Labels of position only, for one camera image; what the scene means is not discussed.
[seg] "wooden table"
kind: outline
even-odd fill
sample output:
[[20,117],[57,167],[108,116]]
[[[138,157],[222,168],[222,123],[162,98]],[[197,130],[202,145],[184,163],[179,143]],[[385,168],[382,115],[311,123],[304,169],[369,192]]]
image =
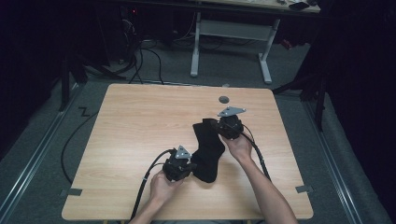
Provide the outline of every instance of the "wooden table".
[[[142,177],[163,151],[198,148],[192,124],[217,118],[227,105],[243,107],[238,117],[253,132],[273,183],[297,218],[313,216],[274,95],[265,89],[159,85],[110,85],[63,210],[67,220],[127,220]],[[260,167],[254,150],[252,156]],[[169,158],[166,154],[162,160]],[[151,177],[161,170],[156,166]],[[149,197],[149,181],[139,207]],[[207,184],[192,174],[156,219],[262,219],[253,190],[236,160],[225,150],[217,180]]]

